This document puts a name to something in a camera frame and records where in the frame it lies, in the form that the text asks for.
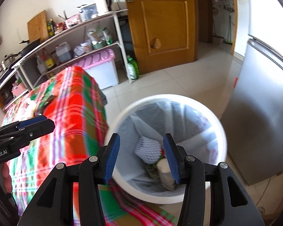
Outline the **left hand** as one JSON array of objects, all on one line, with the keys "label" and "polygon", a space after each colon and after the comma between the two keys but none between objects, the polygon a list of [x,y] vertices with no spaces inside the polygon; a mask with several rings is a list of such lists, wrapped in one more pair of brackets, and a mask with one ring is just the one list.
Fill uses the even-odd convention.
[{"label": "left hand", "polygon": [[12,192],[12,179],[9,175],[9,167],[6,163],[0,164],[0,186],[4,194]]}]

